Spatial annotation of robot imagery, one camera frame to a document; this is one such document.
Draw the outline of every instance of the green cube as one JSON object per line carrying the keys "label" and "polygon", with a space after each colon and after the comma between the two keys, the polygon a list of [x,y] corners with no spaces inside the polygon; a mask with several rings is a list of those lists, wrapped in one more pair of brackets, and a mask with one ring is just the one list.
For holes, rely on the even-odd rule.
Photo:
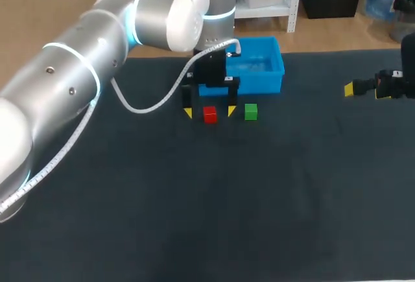
{"label": "green cube", "polygon": [[245,121],[258,120],[258,106],[257,104],[245,104]]}

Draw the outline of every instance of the yellow triangle marker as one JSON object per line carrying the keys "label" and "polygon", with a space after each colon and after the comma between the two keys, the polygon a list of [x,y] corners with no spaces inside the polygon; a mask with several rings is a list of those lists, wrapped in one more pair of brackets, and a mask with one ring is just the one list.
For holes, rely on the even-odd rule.
{"label": "yellow triangle marker", "polygon": [[192,110],[192,108],[184,108],[184,111],[187,113],[187,115],[190,117],[190,119],[193,119],[193,110]]}
{"label": "yellow triangle marker", "polygon": [[353,96],[353,82],[350,82],[347,86],[344,87],[344,96]]}
{"label": "yellow triangle marker", "polygon": [[228,117],[231,116],[231,114],[235,111],[236,106],[229,106],[228,107]]}

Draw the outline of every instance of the white cable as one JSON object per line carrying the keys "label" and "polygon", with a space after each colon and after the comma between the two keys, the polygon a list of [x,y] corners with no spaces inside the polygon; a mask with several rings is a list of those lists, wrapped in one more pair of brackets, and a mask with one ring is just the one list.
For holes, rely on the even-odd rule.
{"label": "white cable", "polygon": [[144,113],[149,113],[149,112],[153,112],[154,110],[157,110],[158,108],[160,108],[161,106],[163,106],[174,94],[174,92],[176,91],[177,87],[180,85],[180,82],[183,80],[184,76],[187,74],[187,71],[189,70],[189,68],[193,65],[193,63],[195,61],[197,61],[199,58],[210,54],[214,51],[217,50],[221,50],[231,44],[236,44],[236,53],[240,54],[241,53],[241,44],[239,43],[238,39],[232,39],[232,40],[228,40],[228,41],[224,41],[218,45],[215,45],[213,47],[210,47],[208,49],[206,49],[205,51],[202,51],[196,55],[194,55],[190,61],[187,62],[187,64],[184,66],[182,72],[180,73],[179,77],[177,78],[176,82],[174,83],[173,87],[170,89],[170,91],[168,92],[168,94],[166,96],[164,96],[164,98],[159,101],[157,104],[151,106],[150,108],[147,109],[135,109],[133,107],[131,107],[131,105],[126,101],[123,93],[121,92],[117,81],[115,81],[115,79],[111,79],[111,84],[119,98],[119,100],[123,103],[124,107],[129,110],[132,113],[137,113],[137,114],[144,114]]}
{"label": "white cable", "polygon": [[[202,51],[196,55],[194,55],[190,61],[185,65],[183,68],[183,71],[180,73],[180,76],[178,77],[177,81],[174,83],[173,87],[171,88],[170,92],[156,105],[153,107],[150,107],[148,109],[144,110],[137,110],[134,109],[127,103],[125,100],[123,94],[121,93],[121,90],[119,89],[117,82],[112,79],[112,86],[114,87],[115,92],[117,93],[118,97],[120,98],[121,102],[124,104],[124,106],[134,113],[148,113],[152,112],[156,109],[158,109],[160,106],[163,106],[168,99],[173,95],[173,93],[176,91],[177,87],[179,86],[180,82],[182,81],[183,77],[187,74],[187,71],[189,68],[193,65],[195,61],[197,61],[199,58],[212,53],[214,51],[223,49],[231,44],[236,44],[236,53],[241,53],[241,44],[239,43],[239,40],[232,39],[225,42],[222,42],[218,45],[215,45],[214,47],[211,47],[205,51]],[[9,196],[6,200],[0,203],[0,216],[13,204],[15,204],[17,201],[22,199],[26,194],[28,194],[30,191],[32,191],[35,186],[37,186],[39,183],[41,183],[46,176],[51,173],[54,168],[63,160],[63,158],[67,155],[67,153],[72,149],[73,145],[77,142],[78,138],[84,131],[85,127],[87,126],[89,120],[91,119],[92,113],[95,110],[95,107],[97,105],[97,102],[99,100],[99,94],[91,101],[89,104],[88,110],[86,111],[84,117],[82,118],[81,122],[77,126],[76,130],[73,132],[72,136],[68,139],[67,143],[62,147],[61,150],[55,155],[55,157],[48,163],[46,166],[39,172],[35,177],[33,177],[31,180],[29,180],[25,185],[22,185],[22,187],[19,188],[14,194]]]}
{"label": "white cable", "polygon": [[27,193],[29,193],[35,186],[37,186],[45,177],[52,172],[52,170],[62,161],[66,154],[71,150],[73,145],[77,142],[79,136],[84,131],[86,125],[91,119],[92,113],[95,110],[99,95],[97,95],[89,104],[88,110],[86,111],[84,117],[79,123],[76,130],[73,132],[72,136],[68,139],[67,143],[62,147],[61,150],[55,155],[55,157],[31,180],[29,180],[25,185],[20,187],[14,194],[9,196],[5,201],[0,204],[0,216],[18,200],[22,199]]}

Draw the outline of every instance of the screw hole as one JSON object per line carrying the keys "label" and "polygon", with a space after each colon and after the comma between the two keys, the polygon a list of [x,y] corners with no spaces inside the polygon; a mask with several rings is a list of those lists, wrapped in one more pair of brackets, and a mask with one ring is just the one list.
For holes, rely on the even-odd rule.
{"label": "screw hole", "polygon": [[53,67],[48,67],[48,68],[46,68],[46,72],[51,75],[51,74],[54,73],[54,68]]}

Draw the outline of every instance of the white shelf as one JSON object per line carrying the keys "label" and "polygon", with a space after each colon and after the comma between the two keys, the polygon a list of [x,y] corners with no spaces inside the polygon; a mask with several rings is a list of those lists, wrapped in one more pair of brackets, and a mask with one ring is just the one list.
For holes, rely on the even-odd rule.
{"label": "white shelf", "polygon": [[243,0],[238,0],[235,18],[274,18],[290,15],[290,0],[284,0],[280,5],[264,8],[248,8]]}

